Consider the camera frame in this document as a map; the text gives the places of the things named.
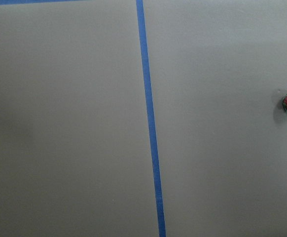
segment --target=blue border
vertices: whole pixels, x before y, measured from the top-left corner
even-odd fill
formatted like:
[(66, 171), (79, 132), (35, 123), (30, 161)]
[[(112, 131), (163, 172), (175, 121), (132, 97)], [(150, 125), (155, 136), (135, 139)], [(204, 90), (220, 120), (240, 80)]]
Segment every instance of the blue border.
[(79, 0), (0, 0), (0, 5), (55, 2), (55, 1), (79, 1)]
[(156, 199), (156, 204), (157, 204), (157, 216), (158, 216), (158, 225), (159, 225), (159, 236), (165, 237), (166, 232), (165, 232), (165, 221), (164, 221), (164, 211), (163, 211), (163, 199), (162, 199), (162, 190), (161, 190), (157, 136), (156, 136), (156, 131), (155, 131), (154, 112), (153, 112), (153, 100), (152, 100), (152, 90), (151, 90), (151, 80), (150, 80), (148, 47), (147, 47), (147, 38), (146, 38), (146, 33), (145, 33), (143, 0), (136, 0), (136, 5), (137, 5), (140, 48), (142, 52), (143, 81), (144, 81), (145, 101), (146, 101), (146, 106), (147, 106), (155, 199)]

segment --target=blue tape strip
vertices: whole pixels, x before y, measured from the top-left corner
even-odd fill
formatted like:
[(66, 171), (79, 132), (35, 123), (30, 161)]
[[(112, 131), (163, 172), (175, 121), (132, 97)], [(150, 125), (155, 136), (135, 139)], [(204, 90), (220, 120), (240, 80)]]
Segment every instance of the blue tape strip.
[(79, 0), (0, 0), (0, 5), (54, 2), (54, 1), (79, 1)]
[(162, 199), (162, 190), (161, 190), (157, 136), (156, 136), (156, 131), (155, 131), (154, 112), (153, 112), (153, 100), (152, 100), (152, 90), (151, 90), (151, 81), (150, 81), (147, 38), (146, 38), (146, 33), (145, 33), (143, 0), (136, 0), (136, 5), (137, 5), (140, 47), (141, 47), (141, 52), (142, 52), (143, 81), (144, 81), (145, 101), (146, 101), (147, 115), (148, 115), (150, 147), (151, 147), (152, 167), (153, 167), (153, 179), (154, 179), (155, 199), (156, 199), (156, 204), (157, 204), (157, 216), (158, 216), (158, 225), (159, 225), (159, 236), (165, 237), (166, 232), (165, 232), (165, 221), (164, 221), (164, 212), (163, 212), (163, 199)]

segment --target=blue stripe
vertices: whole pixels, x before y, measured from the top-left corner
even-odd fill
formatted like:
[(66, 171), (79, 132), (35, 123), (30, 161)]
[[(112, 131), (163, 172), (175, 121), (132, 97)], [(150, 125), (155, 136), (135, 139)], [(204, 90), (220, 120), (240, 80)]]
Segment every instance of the blue stripe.
[(79, 0), (0, 0), (0, 5), (54, 2), (54, 1), (79, 1)]
[(156, 136), (156, 131), (155, 131), (154, 112), (153, 112), (147, 38), (146, 38), (146, 33), (145, 33), (143, 0), (136, 0), (136, 4), (137, 4), (140, 47), (141, 47), (141, 52), (142, 52), (143, 81), (144, 81), (145, 101), (146, 101), (147, 115), (148, 115), (150, 147), (151, 147), (152, 167), (153, 167), (153, 179), (154, 179), (155, 199), (156, 199), (156, 204), (157, 204), (157, 216), (158, 216), (158, 225), (159, 225), (159, 236), (165, 237), (166, 233), (165, 233), (165, 222), (164, 222), (164, 212), (163, 212), (163, 199), (162, 199), (162, 190), (161, 190), (157, 136)]

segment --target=blue tape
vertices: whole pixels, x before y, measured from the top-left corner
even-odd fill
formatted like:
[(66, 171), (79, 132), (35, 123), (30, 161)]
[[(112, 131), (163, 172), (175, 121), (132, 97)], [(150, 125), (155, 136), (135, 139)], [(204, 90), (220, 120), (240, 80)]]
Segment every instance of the blue tape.
[(157, 204), (159, 236), (165, 237), (166, 232), (165, 232), (165, 221), (164, 221), (164, 211), (163, 211), (163, 199), (162, 199), (162, 190), (161, 190), (157, 136), (156, 136), (156, 131), (155, 131), (154, 112), (153, 112), (153, 100), (152, 100), (152, 90), (151, 90), (151, 80), (150, 80), (148, 47), (147, 47), (147, 38), (146, 38), (146, 33), (145, 33), (143, 0), (136, 0), (136, 5), (137, 5), (140, 47), (141, 47), (141, 52), (142, 52), (143, 81), (144, 81), (145, 101), (146, 101), (147, 115), (148, 115), (148, 127), (149, 127), (150, 148), (151, 148), (151, 156), (152, 156), (155, 199), (156, 199), (156, 204)]
[(79, 0), (0, 0), (0, 5), (54, 2), (54, 1), (79, 1)]

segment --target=gray surface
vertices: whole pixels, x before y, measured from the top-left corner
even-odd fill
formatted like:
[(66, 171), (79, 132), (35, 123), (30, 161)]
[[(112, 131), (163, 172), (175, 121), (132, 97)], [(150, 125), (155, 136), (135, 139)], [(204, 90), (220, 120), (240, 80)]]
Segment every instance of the gray surface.
[(135, 1), (0, 6), (0, 237), (156, 237)]
[(167, 236), (287, 236), (287, 1), (144, 8)]

